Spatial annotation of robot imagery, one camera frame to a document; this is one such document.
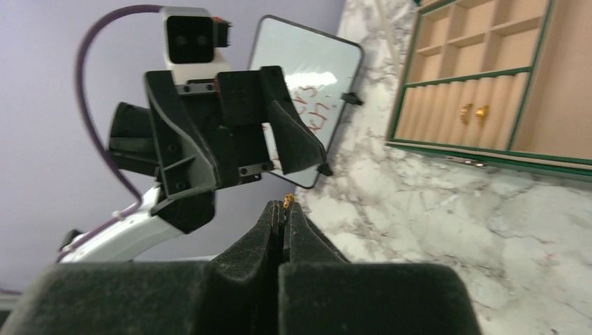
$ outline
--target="whiteboard frame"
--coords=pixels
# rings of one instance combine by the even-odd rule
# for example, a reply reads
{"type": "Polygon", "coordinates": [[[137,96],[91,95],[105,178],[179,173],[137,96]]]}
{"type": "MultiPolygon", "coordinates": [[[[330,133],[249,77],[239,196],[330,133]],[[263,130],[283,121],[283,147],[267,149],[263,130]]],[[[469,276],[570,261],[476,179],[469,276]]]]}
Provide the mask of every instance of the whiteboard frame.
{"type": "MultiPolygon", "coordinates": [[[[253,64],[253,56],[255,55],[255,46],[257,45],[257,43],[259,41],[259,35],[260,35],[260,32],[261,32],[261,26],[263,24],[263,21],[266,20],[266,19],[273,19],[273,20],[276,20],[276,21],[280,21],[282,23],[289,24],[291,26],[294,26],[294,27],[297,27],[297,28],[300,28],[300,29],[303,29],[303,30],[306,30],[306,31],[310,31],[311,33],[319,34],[321,36],[324,36],[324,37],[327,37],[327,38],[331,38],[332,40],[337,40],[339,42],[352,45],[353,47],[356,47],[357,49],[359,49],[360,50],[360,54],[362,56],[360,57],[360,61],[357,64],[357,67],[355,69],[355,74],[354,74],[354,76],[353,76],[353,78],[351,80],[350,86],[348,87],[348,91],[347,92],[343,92],[343,93],[350,93],[352,91],[352,89],[354,87],[354,83],[356,82],[356,79],[358,78],[358,75],[360,74],[360,69],[362,69],[362,64],[364,63],[365,53],[364,53],[364,49],[362,48],[361,45],[359,45],[359,44],[357,44],[355,42],[352,42],[350,40],[346,40],[344,38],[340,38],[338,36],[332,35],[330,33],[325,33],[324,31],[320,31],[320,30],[317,30],[317,29],[314,29],[314,28],[311,28],[311,27],[307,27],[307,26],[304,26],[303,24],[299,24],[299,23],[296,23],[296,22],[293,22],[293,21],[290,21],[290,20],[287,20],[287,19],[283,19],[281,17],[277,17],[277,16],[271,15],[271,14],[265,15],[265,16],[261,17],[259,19],[259,23],[257,23],[257,31],[255,32],[255,39],[253,40],[253,47],[251,48],[251,55],[249,56],[249,69],[251,69],[251,65],[253,64]]],[[[344,103],[343,104],[343,107],[339,111],[339,114],[337,115],[337,122],[335,123],[335,127],[331,130],[331,137],[329,138],[329,143],[327,143],[327,148],[326,148],[327,157],[329,156],[328,155],[329,149],[331,148],[331,144],[333,143],[333,139],[335,138],[335,133],[337,131],[337,128],[339,127],[339,124],[341,123],[341,116],[343,115],[343,112],[346,110],[346,108],[349,107],[349,106],[350,106],[350,104],[344,103]]],[[[290,180],[289,178],[286,178],[286,176],[283,175],[283,174],[277,174],[274,171],[270,171],[269,173],[271,173],[274,176],[276,176],[276,177],[278,177],[280,179],[283,179],[283,180],[285,180],[285,181],[287,181],[289,183],[292,183],[292,184],[296,185],[297,187],[303,188],[305,190],[310,190],[310,189],[314,188],[314,186],[318,182],[318,178],[319,178],[319,175],[320,175],[320,172],[319,171],[316,171],[316,177],[315,177],[315,180],[314,180],[313,184],[311,186],[303,186],[303,185],[300,185],[299,183],[297,183],[297,182],[295,182],[293,180],[290,180]]]]}

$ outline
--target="gold earring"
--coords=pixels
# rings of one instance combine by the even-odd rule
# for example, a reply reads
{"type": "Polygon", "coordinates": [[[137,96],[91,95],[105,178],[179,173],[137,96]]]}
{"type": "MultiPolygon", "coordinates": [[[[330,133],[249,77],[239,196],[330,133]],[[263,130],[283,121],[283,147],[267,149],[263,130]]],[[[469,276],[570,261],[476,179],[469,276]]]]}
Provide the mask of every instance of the gold earring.
{"type": "Polygon", "coordinates": [[[475,115],[477,116],[477,120],[479,120],[479,126],[483,127],[485,125],[485,118],[487,118],[487,114],[489,112],[489,106],[485,105],[477,110],[475,115]]]}
{"type": "Polygon", "coordinates": [[[472,103],[467,103],[464,107],[461,108],[461,121],[463,124],[468,124],[468,113],[473,108],[472,103]]]}

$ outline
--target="camera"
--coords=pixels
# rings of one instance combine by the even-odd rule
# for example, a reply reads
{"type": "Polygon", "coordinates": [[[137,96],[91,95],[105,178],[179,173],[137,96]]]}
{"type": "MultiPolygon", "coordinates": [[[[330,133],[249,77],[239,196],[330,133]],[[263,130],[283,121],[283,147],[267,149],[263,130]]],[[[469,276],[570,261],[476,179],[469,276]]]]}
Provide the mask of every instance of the camera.
{"type": "Polygon", "coordinates": [[[214,60],[214,19],[205,16],[169,16],[166,20],[168,56],[174,64],[214,60]]]}
{"type": "Polygon", "coordinates": [[[220,47],[227,47],[231,24],[205,8],[164,7],[165,61],[175,84],[211,79],[230,67],[220,47]]]}

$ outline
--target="camera lens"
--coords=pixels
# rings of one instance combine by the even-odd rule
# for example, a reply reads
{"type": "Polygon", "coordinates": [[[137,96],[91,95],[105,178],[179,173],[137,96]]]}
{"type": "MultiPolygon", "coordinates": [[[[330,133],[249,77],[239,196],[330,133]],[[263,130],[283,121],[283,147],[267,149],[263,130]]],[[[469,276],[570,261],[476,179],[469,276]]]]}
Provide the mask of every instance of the camera lens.
{"type": "Polygon", "coordinates": [[[183,36],[177,36],[177,45],[184,46],[187,44],[187,39],[183,36]]]}
{"type": "Polygon", "coordinates": [[[203,47],[206,44],[207,44],[207,38],[205,38],[205,36],[199,36],[198,37],[198,45],[200,47],[203,47]]]}

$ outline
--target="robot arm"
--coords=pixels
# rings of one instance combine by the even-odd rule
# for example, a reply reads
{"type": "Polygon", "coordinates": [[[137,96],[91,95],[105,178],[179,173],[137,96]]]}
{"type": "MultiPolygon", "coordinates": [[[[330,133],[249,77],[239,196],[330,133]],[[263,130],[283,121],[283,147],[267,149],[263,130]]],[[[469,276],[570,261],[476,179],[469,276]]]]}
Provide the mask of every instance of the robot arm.
{"type": "Polygon", "coordinates": [[[153,246],[183,235],[175,226],[151,214],[159,192],[157,186],[150,188],[137,212],[126,218],[116,217],[116,223],[77,248],[72,245],[88,233],[73,237],[61,249],[65,252],[61,262],[126,262],[153,246]]]}
{"type": "Polygon", "coordinates": [[[119,170],[155,177],[131,215],[85,234],[72,231],[59,262],[124,262],[210,222],[215,191],[273,170],[262,124],[269,122],[285,173],[326,164],[278,66],[230,71],[219,47],[230,23],[202,8],[163,7],[168,70],[145,75],[149,108],[120,103],[109,159],[119,170]]]}

